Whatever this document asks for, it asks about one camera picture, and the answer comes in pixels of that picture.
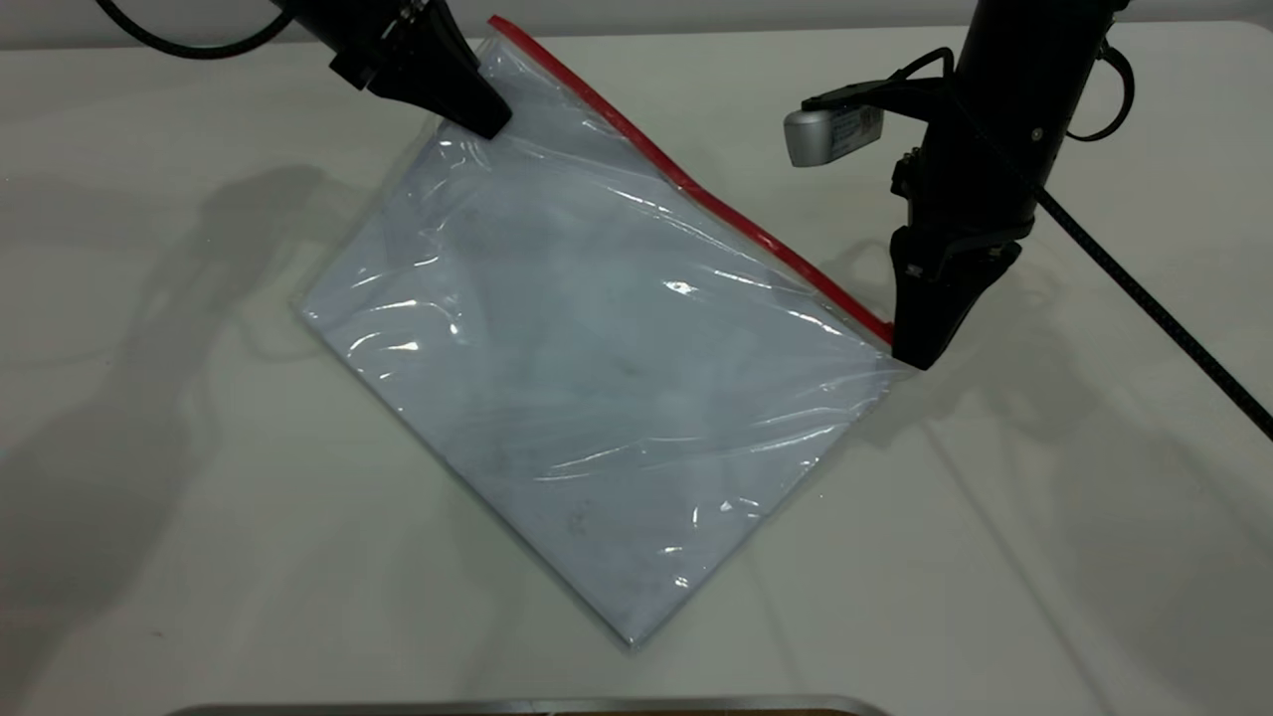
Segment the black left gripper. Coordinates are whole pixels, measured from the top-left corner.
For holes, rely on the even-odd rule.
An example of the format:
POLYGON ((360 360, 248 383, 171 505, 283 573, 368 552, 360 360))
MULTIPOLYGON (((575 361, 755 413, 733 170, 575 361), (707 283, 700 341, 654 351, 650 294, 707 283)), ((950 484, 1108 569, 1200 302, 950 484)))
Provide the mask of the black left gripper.
POLYGON ((286 1, 356 90, 428 110, 482 139, 512 118, 446 1, 286 1))

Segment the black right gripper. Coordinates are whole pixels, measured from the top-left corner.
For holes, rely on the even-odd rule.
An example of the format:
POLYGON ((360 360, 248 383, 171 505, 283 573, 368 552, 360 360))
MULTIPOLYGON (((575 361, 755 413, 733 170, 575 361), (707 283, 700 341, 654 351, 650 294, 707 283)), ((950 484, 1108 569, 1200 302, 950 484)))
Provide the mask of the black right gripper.
POLYGON ((894 358, 931 369, 1021 255, 1080 99, 1080 76, 1026 65, 960 65, 894 76, 892 110, 925 122, 894 171, 906 224, 894 232, 894 358))

